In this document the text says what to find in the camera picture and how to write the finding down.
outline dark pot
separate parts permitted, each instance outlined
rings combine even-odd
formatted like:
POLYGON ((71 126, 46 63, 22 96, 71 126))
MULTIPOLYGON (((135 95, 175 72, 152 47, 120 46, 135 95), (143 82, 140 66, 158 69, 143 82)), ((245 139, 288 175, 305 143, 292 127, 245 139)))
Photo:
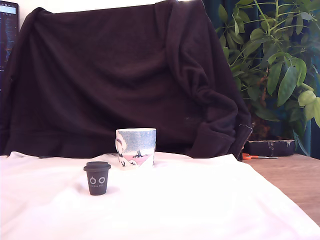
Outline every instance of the dark pot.
POLYGON ((261 157, 285 157, 295 153, 295 140, 247 141, 243 152, 261 157))

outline wooden table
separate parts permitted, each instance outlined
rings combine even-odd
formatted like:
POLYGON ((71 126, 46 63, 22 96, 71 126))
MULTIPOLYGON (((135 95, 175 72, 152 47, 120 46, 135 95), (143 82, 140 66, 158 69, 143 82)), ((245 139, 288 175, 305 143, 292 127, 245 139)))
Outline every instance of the wooden table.
POLYGON ((320 226, 320 160, 295 154, 244 160, 320 226))

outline scissors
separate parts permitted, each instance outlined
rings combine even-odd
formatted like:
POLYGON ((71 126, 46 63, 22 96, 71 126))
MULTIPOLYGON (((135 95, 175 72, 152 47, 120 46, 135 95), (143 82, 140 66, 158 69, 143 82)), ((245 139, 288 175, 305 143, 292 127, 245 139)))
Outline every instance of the scissors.
POLYGON ((251 160, 251 159, 278 159, 277 157, 269 157, 269 156, 251 156, 248 153, 242 153, 243 160, 251 160))

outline patterned cup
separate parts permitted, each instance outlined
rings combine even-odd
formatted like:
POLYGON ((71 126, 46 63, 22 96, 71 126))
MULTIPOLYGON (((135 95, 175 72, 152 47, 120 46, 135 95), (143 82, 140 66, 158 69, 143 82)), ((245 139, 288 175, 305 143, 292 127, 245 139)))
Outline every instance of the patterned cup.
POLYGON ((115 147, 123 167, 152 167, 155 163, 155 128, 127 128, 115 131, 115 147))

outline black cup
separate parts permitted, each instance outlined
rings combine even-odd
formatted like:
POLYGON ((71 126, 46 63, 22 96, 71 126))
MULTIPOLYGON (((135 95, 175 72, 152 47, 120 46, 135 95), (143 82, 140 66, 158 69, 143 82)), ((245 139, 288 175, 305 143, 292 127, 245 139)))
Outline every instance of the black cup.
POLYGON ((88 178, 91 195, 103 195, 107 191, 108 172, 111 165, 105 161, 90 161, 83 168, 88 178))

